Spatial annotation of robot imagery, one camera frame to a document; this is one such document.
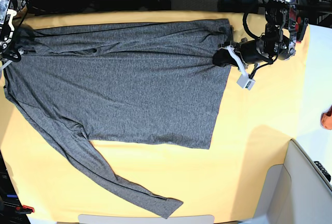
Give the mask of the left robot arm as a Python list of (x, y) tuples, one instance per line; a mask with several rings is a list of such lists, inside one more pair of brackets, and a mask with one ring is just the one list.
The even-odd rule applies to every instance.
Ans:
[(213, 64), (219, 67), (235, 66), (245, 68), (253, 64), (255, 67), (249, 77), (253, 78), (257, 70), (272, 65), (276, 60), (287, 60), (296, 53), (297, 20), (296, 0), (268, 0), (264, 3), (265, 31), (257, 36), (248, 27), (249, 12), (257, 6), (254, 1), (244, 12), (242, 23), (246, 34), (251, 37), (239, 43), (225, 43), (213, 56)]

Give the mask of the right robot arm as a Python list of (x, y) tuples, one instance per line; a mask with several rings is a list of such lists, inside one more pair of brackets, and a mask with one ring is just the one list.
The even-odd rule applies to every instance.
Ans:
[(21, 48), (15, 49), (14, 46), (17, 28), (13, 19), (19, 11), (18, 0), (1, 0), (1, 71), (11, 63), (19, 62), (23, 54)]

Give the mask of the black round arm base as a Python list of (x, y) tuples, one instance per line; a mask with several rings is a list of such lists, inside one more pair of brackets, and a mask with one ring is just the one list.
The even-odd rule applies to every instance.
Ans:
[(250, 13), (258, 13), (259, 10), (258, 0), (218, 0), (217, 11), (244, 13), (251, 4), (255, 4), (255, 6), (250, 11)]

